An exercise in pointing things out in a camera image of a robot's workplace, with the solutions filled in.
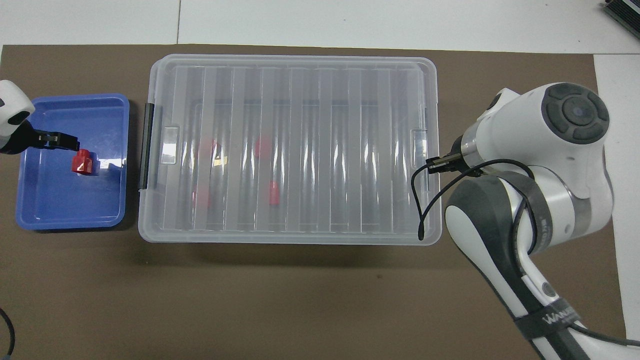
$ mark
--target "brown table surface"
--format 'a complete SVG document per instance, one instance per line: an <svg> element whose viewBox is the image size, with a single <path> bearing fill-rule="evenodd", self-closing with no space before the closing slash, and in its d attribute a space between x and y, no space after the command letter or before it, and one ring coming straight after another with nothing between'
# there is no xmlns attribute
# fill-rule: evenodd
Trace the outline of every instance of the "brown table surface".
<svg viewBox="0 0 640 360"><path fill-rule="evenodd" d="M138 234L141 118L166 54L423 56L438 69L441 152L496 92L571 81L581 54L234 45L6 45L0 78L30 97L120 92L132 102L127 213L109 231L15 222L18 156L0 171L0 306L16 359L537 359L444 231L430 247L151 244ZM452 174L442 176L443 183ZM611 224L534 260L592 329L624 335ZM6 331L0 325L0 347Z"/></svg>

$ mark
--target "white tile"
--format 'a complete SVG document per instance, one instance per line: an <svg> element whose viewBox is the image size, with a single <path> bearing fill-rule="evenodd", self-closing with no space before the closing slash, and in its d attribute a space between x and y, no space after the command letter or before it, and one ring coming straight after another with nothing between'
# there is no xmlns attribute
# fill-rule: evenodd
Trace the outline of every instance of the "white tile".
<svg viewBox="0 0 640 360"><path fill-rule="evenodd" d="M179 43L640 53L602 0L182 0Z"/></svg>
<svg viewBox="0 0 640 360"><path fill-rule="evenodd" d="M179 0L0 0L0 44L174 44Z"/></svg>
<svg viewBox="0 0 640 360"><path fill-rule="evenodd" d="M622 310L629 338L640 339L640 55L596 55L599 95L609 109L605 142L614 191L613 226Z"/></svg>

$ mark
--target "blue tray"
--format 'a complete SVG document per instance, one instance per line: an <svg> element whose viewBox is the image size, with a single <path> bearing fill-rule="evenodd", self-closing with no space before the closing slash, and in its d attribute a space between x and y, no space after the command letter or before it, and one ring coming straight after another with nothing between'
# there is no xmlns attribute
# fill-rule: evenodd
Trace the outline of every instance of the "blue tray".
<svg viewBox="0 0 640 360"><path fill-rule="evenodd" d="M20 159L15 219L28 230L110 227L122 220L129 101L121 94L39 97L35 129L78 137L94 153L93 174L71 171L70 150L28 148Z"/></svg>

